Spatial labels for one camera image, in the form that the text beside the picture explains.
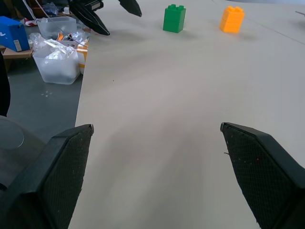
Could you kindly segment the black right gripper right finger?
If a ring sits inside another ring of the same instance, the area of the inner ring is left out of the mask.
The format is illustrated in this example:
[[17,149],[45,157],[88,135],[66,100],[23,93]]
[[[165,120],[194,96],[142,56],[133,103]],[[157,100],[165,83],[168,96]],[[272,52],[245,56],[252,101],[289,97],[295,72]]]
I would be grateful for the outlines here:
[[305,169],[269,134],[222,123],[234,174],[262,229],[305,227]]

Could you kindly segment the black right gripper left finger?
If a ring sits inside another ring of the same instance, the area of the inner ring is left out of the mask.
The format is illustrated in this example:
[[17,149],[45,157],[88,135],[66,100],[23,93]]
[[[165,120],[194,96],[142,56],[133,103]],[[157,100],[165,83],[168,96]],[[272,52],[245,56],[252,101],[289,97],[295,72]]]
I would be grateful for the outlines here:
[[93,125],[53,136],[0,198],[2,229],[66,229],[80,195]]

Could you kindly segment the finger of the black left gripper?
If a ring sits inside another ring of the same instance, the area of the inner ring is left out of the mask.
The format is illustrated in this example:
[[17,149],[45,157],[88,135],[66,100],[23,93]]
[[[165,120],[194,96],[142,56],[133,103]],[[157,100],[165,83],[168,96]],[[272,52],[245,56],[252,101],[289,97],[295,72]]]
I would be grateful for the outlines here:
[[100,18],[94,11],[88,9],[81,4],[69,4],[70,11],[87,27],[94,30],[101,35],[109,36],[110,32],[107,30]]
[[120,5],[130,14],[142,16],[141,8],[136,0],[119,0]]

